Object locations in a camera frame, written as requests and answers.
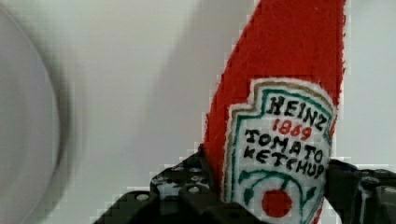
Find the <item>bottle label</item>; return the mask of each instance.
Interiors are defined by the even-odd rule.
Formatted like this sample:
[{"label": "bottle label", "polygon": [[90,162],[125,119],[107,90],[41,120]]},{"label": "bottle label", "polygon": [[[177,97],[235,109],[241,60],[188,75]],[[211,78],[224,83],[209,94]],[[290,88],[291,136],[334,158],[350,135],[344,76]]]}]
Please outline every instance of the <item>bottle label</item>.
[{"label": "bottle label", "polygon": [[312,222],[323,200],[334,113],[317,84],[252,81],[247,104],[229,109],[223,200],[268,222]]}]

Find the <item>screw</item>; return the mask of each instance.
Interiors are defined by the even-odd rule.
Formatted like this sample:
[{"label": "screw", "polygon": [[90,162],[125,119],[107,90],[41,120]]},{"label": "screw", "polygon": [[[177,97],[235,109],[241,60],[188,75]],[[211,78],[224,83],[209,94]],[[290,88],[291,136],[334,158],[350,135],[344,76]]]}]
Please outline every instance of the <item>screw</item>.
[{"label": "screw", "polygon": [[182,171],[184,168],[182,166],[175,166],[172,168],[172,171]]},{"label": "screw", "polygon": [[136,196],[136,199],[140,202],[143,202],[145,200],[147,200],[149,198],[149,196],[147,194],[139,194]]},{"label": "screw", "polygon": [[200,168],[191,168],[190,172],[198,173],[198,172],[201,172],[201,169]]},{"label": "screw", "polygon": [[200,190],[198,187],[191,187],[189,188],[189,193],[198,193]]},{"label": "screw", "polygon": [[192,181],[195,181],[195,182],[198,182],[198,181],[202,180],[202,178],[201,178],[200,176],[198,176],[198,175],[195,175],[195,176],[193,176],[193,177],[191,178],[191,180],[192,180]]},{"label": "screw", "polygon": [[379,179],[366,176],[361,179],[361,185],[363,187],[375,187],[379,184]]},{"label": "screw", "polygon": [[380,174],[385,174],[385,173],[388,172],[387,170],[384,170],[384,169],[378,169],[378,170],[375,170],[375,171],[380,173]]},{"label": "screw", "polygon": [[166,176],[158,176],[156,178],[153,178],[151,180],[151,183],[157,185],[157,184],[161,184],[161,183],[165,182],[167,179],[168,179],[168,177],[166,177]]}]

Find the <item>black plastic part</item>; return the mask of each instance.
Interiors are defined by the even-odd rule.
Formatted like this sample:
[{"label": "black plastic part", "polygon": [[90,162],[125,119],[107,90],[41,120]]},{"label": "black plastic part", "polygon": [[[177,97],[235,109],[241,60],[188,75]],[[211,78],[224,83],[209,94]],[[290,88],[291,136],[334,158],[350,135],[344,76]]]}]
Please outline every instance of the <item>black plastic part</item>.
[{"label": "black plastic part", "polygon": [[[396,174],[331,160],[326,175],[325,197],[344,224],[396,224]],[[266,223],[240,204],[218,199],[201,148],[155,176],[150,186],[151,191],[123,195],[94,224]],[[148,198],[137,197],[142,194]]]},{"label": "black plastic part", "polygon": [[[139,195],[147,199],[139,200]],[[154,192],[129,192],[119,198],[94,224],[150,223],[159,216],[159,205],[160,200]]]},{"label": "black plastic part", "polygon": [[396,223],[396,174],[331,160],[325,197],[344,224]]},{"label": "black plastic part", "polygon": [[179,192],[182,203],[180,211],[190,216],[198,215],[205,224],[256,224],[264,223],[238,203],[222,203],[209,189],[195,185]]}]

